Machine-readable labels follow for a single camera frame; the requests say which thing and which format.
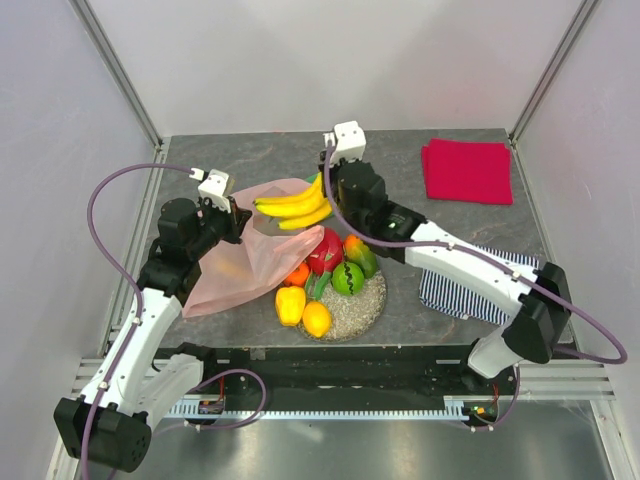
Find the single yellow banana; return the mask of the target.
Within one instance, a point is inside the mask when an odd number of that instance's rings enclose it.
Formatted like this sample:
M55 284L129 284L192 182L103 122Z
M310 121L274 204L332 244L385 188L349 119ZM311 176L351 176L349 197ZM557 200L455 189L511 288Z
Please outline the single yellow banana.
M213 259L209 262L212 274L226 278L228 281L244 282L251 278L251 272L240 263L229 259Z

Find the pink plastic bag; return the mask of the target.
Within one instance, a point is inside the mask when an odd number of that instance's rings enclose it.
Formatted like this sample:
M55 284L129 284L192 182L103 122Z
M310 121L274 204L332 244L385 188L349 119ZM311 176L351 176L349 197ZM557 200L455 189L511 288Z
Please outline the pink plastic bag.
M253 201L258 197L298 194L309 186L303 179L287 178L233 194L239 207L252 212L241 236L243 242L221 242L199 261L201 276L183 307L184 318L211 315L252 301L276 288L306 259L322 241L324 227L281 232L277 222L256 211ZM251 278L234 282L212 274L209 262L222 258L242 264L251 272Z

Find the yellow banana bunch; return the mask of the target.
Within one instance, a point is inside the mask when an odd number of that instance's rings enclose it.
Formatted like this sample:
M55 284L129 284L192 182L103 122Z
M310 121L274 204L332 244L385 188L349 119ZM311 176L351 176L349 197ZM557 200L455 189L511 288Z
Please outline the yellow banana bunch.
M303 192L281 197L259 197L254 199L256 210L275 219L283 231L304 229L316 225L333 213L324 193L323 174L318 173Z

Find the small green watermelon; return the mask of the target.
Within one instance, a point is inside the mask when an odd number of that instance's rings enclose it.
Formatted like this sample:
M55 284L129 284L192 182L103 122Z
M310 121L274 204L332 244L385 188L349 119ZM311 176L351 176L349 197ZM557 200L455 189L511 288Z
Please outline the small green watermelon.
M344 296L357 295L364 286L364 273L353 262L342 262L332 273L331 283L333 289Z

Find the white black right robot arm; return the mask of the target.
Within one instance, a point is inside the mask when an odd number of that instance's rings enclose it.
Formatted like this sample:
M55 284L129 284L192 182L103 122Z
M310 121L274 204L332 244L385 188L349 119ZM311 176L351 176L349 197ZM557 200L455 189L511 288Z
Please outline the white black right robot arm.
M464 242L424 215L391 201L385 182L367 162L331 163L322 151L324 190L339 221L374 253L430 270L489 301L506 325L476 340L458 368L458 381L477 394L522 360L546 364L570 318L565 271L508 261Z

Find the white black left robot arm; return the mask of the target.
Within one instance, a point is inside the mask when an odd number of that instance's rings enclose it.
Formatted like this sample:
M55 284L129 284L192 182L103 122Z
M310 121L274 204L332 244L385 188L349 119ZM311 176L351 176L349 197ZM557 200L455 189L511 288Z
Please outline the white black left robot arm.
M218 385L218 367L192 352L172 355L151 380L145 376L200 278L200 259L221 242L242 241L252 213L229 205L221 210L209 199L178 198L162 206L159 234L136 282L141 295L123 331L80 395L61 399L54 410L70 457L132 472L169 410L189 390L208 393Z

